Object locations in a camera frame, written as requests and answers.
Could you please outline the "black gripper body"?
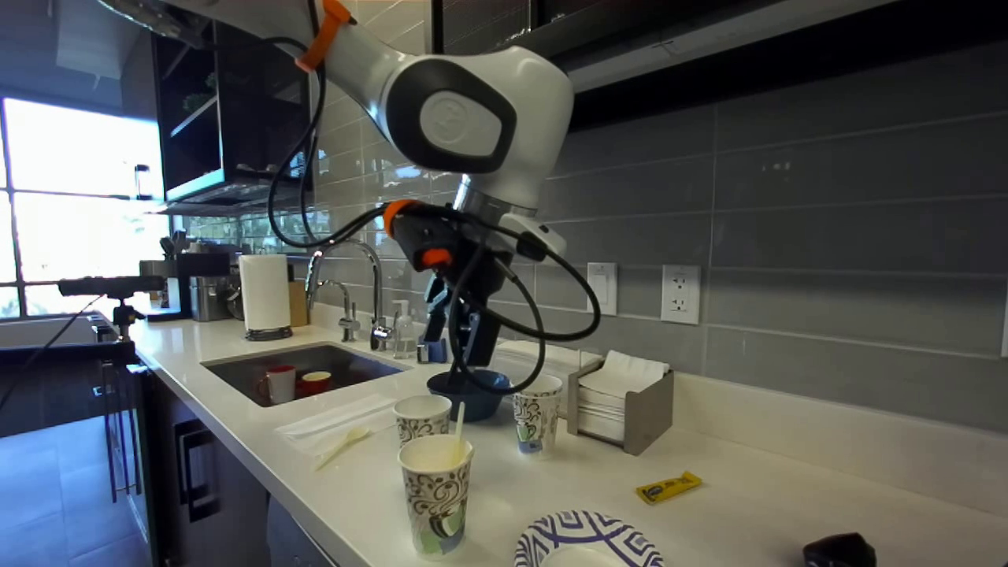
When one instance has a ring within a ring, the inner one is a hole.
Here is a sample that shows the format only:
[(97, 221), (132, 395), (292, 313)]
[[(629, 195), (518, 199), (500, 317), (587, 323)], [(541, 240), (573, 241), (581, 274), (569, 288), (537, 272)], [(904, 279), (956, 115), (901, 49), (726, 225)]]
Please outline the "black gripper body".
[(422, 203), (394, 204), (394, 240), (416, 272), (432, 272), (447, 283), (444, 338), (456, 346), (459, 361), (459, 313), (489, 313), (489, 299), (504, 288), (506, 252), (493, 250), (478, 218)]

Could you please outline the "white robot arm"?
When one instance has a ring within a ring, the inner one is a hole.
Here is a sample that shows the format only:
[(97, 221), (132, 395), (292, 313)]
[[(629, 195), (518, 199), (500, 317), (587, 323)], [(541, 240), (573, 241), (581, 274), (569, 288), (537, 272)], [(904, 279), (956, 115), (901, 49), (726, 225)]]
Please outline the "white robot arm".
[(452, 204), (378, 204), (386, 229), (416, 272), (444, 283), (452, 374), (493, 361), (506, 317), (489, 308), (512, 258), (560, 258), (564, 240), (537, 221), (541, 178), (567, 140), (573, 88), (526, 47), (410, 53), (365, 30), (342, 0), (97, 0), (119, 19), (205, 47), (222, 22), (290, 53), (299, 72), (339, 88), (410, 163), (459, 173)]

